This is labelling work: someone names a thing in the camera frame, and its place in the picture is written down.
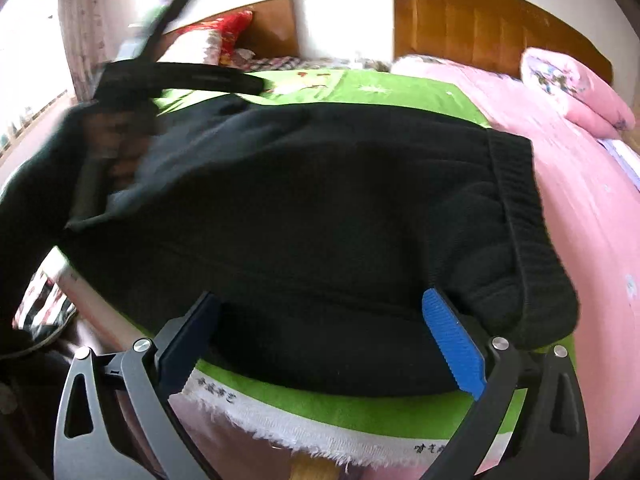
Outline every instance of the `sweater sleeve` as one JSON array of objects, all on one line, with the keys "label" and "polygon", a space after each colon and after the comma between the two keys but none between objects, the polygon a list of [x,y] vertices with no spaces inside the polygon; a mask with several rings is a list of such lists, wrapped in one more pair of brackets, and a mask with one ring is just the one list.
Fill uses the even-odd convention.
[{"label": "sweater sleeve", "polygon": [[31,276],[62,237],[86,155],[82,118],[89,107],[72,108],[0,189],[0,341]]}]

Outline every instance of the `red pillow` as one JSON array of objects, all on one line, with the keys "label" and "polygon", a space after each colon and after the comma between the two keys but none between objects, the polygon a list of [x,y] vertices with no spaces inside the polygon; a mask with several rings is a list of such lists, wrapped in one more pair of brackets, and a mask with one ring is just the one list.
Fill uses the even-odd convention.
[{"label": "red pillow", "polygon": [[193,25],[188,25],[180,30],[180,33],[183,34],[190,30],[217,30],[222,37],[222,44],[220,46],[220,61],[218,64],[220,65],[231,65],[231,55],[234,52],[234,46],[236,45],[236,41],[238,40],[238,36],[245,30],[249,23],[251,23],[251,18],[253,17],[253,13],[250,10],[241,10],[240,12],[234,12],[233,14],[226,14],[225,16],[220,16],[215,20],[210,22],[200,22],[194,23]]}]

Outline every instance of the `green blanket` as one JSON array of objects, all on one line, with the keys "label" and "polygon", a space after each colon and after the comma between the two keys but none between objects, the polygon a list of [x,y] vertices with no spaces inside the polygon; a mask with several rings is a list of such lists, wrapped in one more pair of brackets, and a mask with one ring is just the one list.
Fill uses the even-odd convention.
[{"label": "green blanket", "polygon": [[[269,81],[268,90],[260,96],[242,97],[258,104],[339,102],[395,105],[447,114],[489,127],[480,110],[457,86],[449,83],[368,71],[306,70],[255,75]],[[222,93],[169,90],[156,103],[161,113],[169,113],[219,95]],[[569,337],[562,344],[567,346],[573,357],[572,339]],[[463,392],[378,399],[331,396],[252,380],[203,361],[197,368],[232,389],[286,412],[349,430],[385,436],[448,439],[472,402],[471,397]],[[501,433],[513,431],[524,393],[520,390],[514,394]]]}]

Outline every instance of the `hand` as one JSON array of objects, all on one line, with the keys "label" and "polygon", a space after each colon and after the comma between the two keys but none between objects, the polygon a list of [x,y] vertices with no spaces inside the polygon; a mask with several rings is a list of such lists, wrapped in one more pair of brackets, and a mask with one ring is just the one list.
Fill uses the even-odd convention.
[{"label": "hand", "polygon": [[117,153],[110,170],[113,190],[125,189],[133,183],[140,160],[156,134],[157,113],[154,105],[144,103],[133,111],[100,111],[84,118],[83,130],[89,149]]}]

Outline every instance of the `pink bedsheet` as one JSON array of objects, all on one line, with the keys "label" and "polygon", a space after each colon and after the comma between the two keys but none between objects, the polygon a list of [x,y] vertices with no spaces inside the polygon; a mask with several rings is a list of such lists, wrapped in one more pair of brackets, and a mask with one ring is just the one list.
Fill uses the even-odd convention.
[{"label": "pink bedsheet", "polygon": [[580,300],[577,373],[593,478],[640,415],[640,193],[596,139],[519,81],[412,58],[391,72],[453,83],[492,127],[533,143],[546,225]]}]

